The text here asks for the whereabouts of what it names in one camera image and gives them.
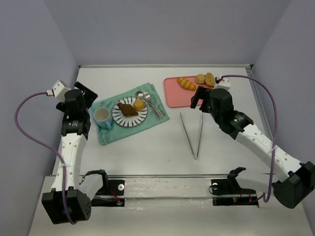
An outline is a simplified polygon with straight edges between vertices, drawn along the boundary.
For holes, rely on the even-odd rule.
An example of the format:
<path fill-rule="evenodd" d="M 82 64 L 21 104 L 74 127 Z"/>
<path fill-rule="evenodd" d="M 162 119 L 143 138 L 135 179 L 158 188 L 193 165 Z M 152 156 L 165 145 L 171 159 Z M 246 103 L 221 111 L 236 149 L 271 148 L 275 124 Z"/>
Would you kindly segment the brown chocolate croissant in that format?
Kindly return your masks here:
<path fill-rule="evenodd" d="M 132 117 L 138 115 L 138 112 L 130 104 L 123 104 L 119 102 L 117 106 L 125 117 Z"/>

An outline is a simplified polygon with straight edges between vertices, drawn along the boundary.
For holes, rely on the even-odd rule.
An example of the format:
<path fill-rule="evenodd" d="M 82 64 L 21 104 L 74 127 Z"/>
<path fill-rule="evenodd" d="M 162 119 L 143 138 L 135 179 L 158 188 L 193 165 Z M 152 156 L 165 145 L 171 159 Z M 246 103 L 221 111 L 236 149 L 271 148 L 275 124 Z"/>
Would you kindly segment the round golden muffin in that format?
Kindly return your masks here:
<path fill-rule="evenodd" d="M 142 111 L 145 108 L 145 106 L 146 103 L 140 98 L 136 99 L 135 102 L 133 103 L 133 107 L 137 111 Z"/>

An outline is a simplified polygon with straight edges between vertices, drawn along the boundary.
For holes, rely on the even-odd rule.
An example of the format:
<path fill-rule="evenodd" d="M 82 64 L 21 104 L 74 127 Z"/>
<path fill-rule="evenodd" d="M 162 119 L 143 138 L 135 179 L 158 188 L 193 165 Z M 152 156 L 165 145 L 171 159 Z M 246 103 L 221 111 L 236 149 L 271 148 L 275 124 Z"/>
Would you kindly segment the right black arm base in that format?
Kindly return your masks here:
<path fill-rule="evenodd" d="M 208 191 L 213 196 L 213 206 L 259 206 L 256 191 L 241 188 L 236 181 L 244 170 L 246 168 L 238 167 L 226 178 L 211 180 Z"/>

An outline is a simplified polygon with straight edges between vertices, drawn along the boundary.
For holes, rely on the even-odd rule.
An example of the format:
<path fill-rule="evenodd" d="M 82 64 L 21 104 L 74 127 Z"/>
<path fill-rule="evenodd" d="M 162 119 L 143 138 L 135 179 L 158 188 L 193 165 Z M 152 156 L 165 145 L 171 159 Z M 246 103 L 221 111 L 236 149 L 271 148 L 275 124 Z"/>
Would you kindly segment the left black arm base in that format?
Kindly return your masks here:
<path fill-rule="evenodd" d="M 80 182 L 93 207 L 124 207 L 125 179 L 108 178 L 105 170 L 88 171 Z"/>

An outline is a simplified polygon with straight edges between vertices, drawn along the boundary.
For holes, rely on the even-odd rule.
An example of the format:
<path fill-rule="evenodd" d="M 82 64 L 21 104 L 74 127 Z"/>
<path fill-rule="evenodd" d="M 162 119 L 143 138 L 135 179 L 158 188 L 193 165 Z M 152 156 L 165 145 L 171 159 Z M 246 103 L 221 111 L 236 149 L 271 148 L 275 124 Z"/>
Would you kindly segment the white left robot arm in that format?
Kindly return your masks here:
<path fill-rule="evenodd" d="M 50 192 L 43 193 L 41 202 L 53 224 L 89 220 L 94 184 L 102 179 L 89 175 L 86 183 L 80 182 L 82 154 L 91 127 L 89 108 L 97 94 L 79 82 L 70 89 L 64 82 L 56 81 L 52 95 L 59 100 L 56 108 L 63 112 L 61 127 L 61 152 L 59 169 Z"/>

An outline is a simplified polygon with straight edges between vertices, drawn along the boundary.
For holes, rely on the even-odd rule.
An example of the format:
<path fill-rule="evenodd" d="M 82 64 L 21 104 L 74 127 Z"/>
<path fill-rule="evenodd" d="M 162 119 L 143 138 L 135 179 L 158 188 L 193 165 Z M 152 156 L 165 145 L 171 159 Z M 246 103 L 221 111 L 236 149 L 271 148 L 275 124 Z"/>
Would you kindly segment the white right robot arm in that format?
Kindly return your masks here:
<path fill-rule="evenodd" d="M 220 130 L 248 148 L 269 168 L 269 175 L 252 175 L 245 167 L 229 172 L 219 191 L 231 187 L 237 191 L 252 189 L 270 193 L 283 206 L 295 208 L 315 189 L 315 166 L 293 158 L 267 138 L 246 114 L 236 111 L 232 96 L 223 88 L 199 86 L 191 98 L 191 108 L 202 100 L 200 110 L 209 113 Z"/>

